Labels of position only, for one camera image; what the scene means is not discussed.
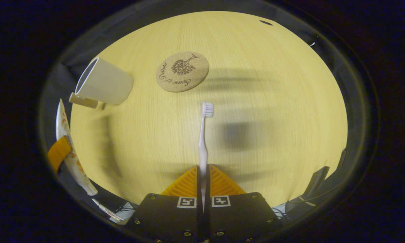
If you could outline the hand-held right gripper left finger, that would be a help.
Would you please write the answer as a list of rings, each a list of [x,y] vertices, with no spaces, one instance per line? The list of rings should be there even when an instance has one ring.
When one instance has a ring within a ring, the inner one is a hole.
[[[144,242],[200,243],[202,222],[200,169],[194,166],[161,194],[147,194],[125,228]]]

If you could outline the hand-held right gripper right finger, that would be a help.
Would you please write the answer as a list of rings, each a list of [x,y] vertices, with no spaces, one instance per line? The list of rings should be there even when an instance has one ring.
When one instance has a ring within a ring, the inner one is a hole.
[[[205,227],[209,243],[262,243],[281,220],[259,192],[245,192],[217,166],[207,166]]]

